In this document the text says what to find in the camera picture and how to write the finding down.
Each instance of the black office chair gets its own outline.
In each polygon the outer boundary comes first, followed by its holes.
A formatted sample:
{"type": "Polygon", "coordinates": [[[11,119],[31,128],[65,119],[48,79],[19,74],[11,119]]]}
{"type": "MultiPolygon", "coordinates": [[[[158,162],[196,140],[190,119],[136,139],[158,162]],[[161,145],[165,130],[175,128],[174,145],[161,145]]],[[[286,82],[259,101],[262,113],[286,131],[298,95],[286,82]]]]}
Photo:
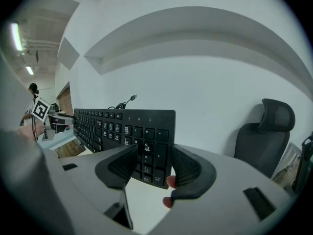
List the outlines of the black office chair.
{"type": "Polygon", "coordinates": [[[239,130],[235,158],[247,162],[270,178],[288,144],[295,115],[284,102],[267,98],[262,102],[264,114],[261,123],[248,123],[239,130]]]}

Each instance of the mesh headrest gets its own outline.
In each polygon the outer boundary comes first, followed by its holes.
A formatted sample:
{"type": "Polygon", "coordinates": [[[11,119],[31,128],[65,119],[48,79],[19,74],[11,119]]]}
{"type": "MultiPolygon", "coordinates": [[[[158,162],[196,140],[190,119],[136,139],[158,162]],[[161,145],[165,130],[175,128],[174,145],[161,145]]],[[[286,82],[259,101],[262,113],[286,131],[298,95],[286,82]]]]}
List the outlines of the mesh headrest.
{"type": "Polygon", "coordinates": [[[295,115],[292,108],[281,101],[264,98],[264,115],[259,131],[289,132],[294,128],[295,115]]]}

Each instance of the ceiling light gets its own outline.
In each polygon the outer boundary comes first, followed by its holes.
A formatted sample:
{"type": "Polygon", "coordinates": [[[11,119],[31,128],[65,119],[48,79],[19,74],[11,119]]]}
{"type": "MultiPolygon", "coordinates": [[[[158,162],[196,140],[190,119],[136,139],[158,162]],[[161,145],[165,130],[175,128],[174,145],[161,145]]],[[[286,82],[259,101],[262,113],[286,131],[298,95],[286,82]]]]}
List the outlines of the ceiling light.
{"type": "Polygon", "coordinates": [[[11,24],[11,33],[13,36],[14,44],[17,50],[21,51],[23,50],[21,40],[20,40],[20,34],[19,34],[19,26],[16,23],[11,24]]]}
{"type": "Polygon", "coordinates": [[[33,72],[33,70],[31,69],[30,66],[26,66],[26,69],[28,70],[29,74],[31,74],[31,75],[34,74],[34,72],[33,72]]]}

